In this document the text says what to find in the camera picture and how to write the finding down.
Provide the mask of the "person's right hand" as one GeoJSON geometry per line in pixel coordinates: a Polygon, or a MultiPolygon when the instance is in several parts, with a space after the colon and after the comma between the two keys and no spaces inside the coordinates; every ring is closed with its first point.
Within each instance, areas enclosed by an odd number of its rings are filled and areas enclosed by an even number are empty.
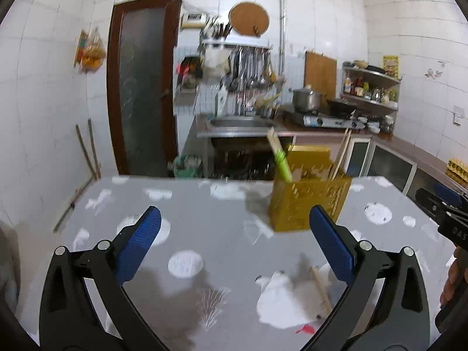
{"type": "Polygon", "coordinates": [[[462,252],[463,249],[457,246],[453,253],[455,260],[448,270],[448,279],[443,286],[443,291],[439,298],[439,303],[442,307],[454,297],[456,288],[462,278],[467,281],[467,267],[463,266],[461,262],[462,252]]]}

